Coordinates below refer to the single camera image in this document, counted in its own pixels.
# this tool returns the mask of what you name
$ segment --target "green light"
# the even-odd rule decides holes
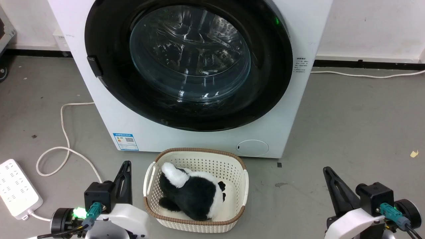
[[[85,211],[85,208],[75,208],[72,212],[72,216],[85,219],[87,217],[87,212]]]

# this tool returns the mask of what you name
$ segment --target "concrete floor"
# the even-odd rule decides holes
[[[346,73],[389,75],[408,71],[334,69]],[[425,210],[425,76],[391,79],[313,74],[307,85],[284,156],[279,160],[245,158],[250,181],[246,211],[226,234],[195,234],[168,229],[150,218],[153,239],[322,238],[333,216],[322,168],[331,166],[345,182],[381,182],[395,198],[407,198]],[[90,94],[72,59],[17,57],[8,79],[0,83],[0,162],[19,162],[44,204],[36,210],[50,217],[57,208],[83,206],[83,192],[96,176],[83,159],[71,155],[57,174],[36,173],[38,157],[66,146],[60,107],[90,102]],[[71,147],[113,180],[122,161],[133,164],[133,202],[144,209],[143,177],[156,153],[117,151],[94,105],[65,109]],[[412,151],[419,155],[410,157]],[[41,165],[51,172],[65,151],[50,153]],[[49,223],[18,221],[0,203],[1,238],[28,238],[49,232]],[[425,230],[419,229],[425,236]],[[397,238],[408,238],[397,233]]]

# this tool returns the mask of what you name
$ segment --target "white power cord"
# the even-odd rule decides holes
[[[94,102],[88,102],[88,103],[69,103],[69,104],[64,104],[61,108],[60,108],[60,122],[61,122],[61,124],[62,124],[62,131],[63,131],[63,134],[65,135],[65,138],[66,138],[66,143],[67,143],[67,147],[62,147],[62,146],[58,146],[58,147],[54,147],[54,148],[51,148],[51,149],[48,149],[48,150],[46,150],[41,156],[40,156],[40,158],[38,158],[38,160],[37,160],[37,164],[35,165],[35,169],[37,170],[37,173],[39,174],[39,175],[41,175],[41,176],[44,176],[44,177],[47,177],[47,176],[51,176],[51,175],[53,175],[53,174],[55,174],[55,173],[57,173],[64,165],[65,165],[65,163],[66,163],[66,161],[68,160],[68,157],[69,157],[69,152],[73,152],[74,154],[76,154],[76,155],[78,155],[78,156],[80,156],[80,157],[82,157],[90,166],[91,166],[91,168],[93,169],[93,171],[94,171],[94,173],[96,174],[96,176],[97,176],[97,179],[99,180],[99,182],[102,182],[102,179],[100,178],[100,175],[99,175],[99,173],[97,172],[97,170],[96,170],[96,168],[94,167],[94,165],[93,165],[93,163],[91,163],[90,162],[90,160],[88,160],[88,158],[86,158],[85,156],[83,156],[82,154],[80,154],[80,153],[78,153],[77,151],[75,151],[75,150],[73,150],[73,149],[71,149],[70,147],[71,147],[71,145],[70,145],[70,143],[69,143],[69,139],[68,139],[68,135],[66,134],[66,131],[65,131],[65,125],[64,125],[64,123],[63,123],[63,109],[64,109],[64,107],[65,106],[68,106],[68,105],[93,105],[94,104]],[[52,150],[55,150],[55,149],[65,149],[65,150],[67,150],[67,153],[66,153],[66,156],[65,156],[65,159],[63,160],[63,162],[62,162],[62,164],[55,170],[55,171],[53,171],[53,172],[51,172],[51,173],[49,173],[49,174],[43,174],[42,172],[40,172],[40,169],[39,169],[39,164],[40,164],[40,161],[41,161],[41,159],[48,153],[48,152],[50,152],[50,151],[52,151]],[[38,218],[38,219],[40,219],[40,220],[43,220],[43,221],[48,221],[48,222],[50,222],[50,219],[47,219],[47,218],[44,218],[44,217],[41,217],[41,216],[37,216],[33,211],[28,211],[28,213],[30,213],[30,215],[32,215],[33,217],[35,217],[35,218]]]
[[[348,77],[366,77],[366,78],[374,78],[374,79],[387,79],[387,78],[392,78],[392,77],[419,75],[419,74],[425,73],[425,71],[419,71],[419,72],[408,73],[408,74],[397,74],[397,75],[391,75],[391,76],[385,76],[385,77],[376,77],[376,76],[368,76],[368,75],[352,75],[352,74],[345,74],[345,73],[336,72],[336,71],[312,71],[311,73],[312,74],[313,73],[331,73],[331,74],[338,74],[338,75],[343,75],[343,76],[348,76]]]

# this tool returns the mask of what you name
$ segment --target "power strip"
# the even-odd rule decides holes
[[[28,211],[43,204],[43,199],[13,159],[0,165],[0,196],[10,214],[18,220],[28,219]]]

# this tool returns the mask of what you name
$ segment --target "caster wheel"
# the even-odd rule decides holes
[[[6,80],[8,74],[9,74],[9,71],[7,70],[5,66],[0,67],[0,82],[3,82],[4,80]]]

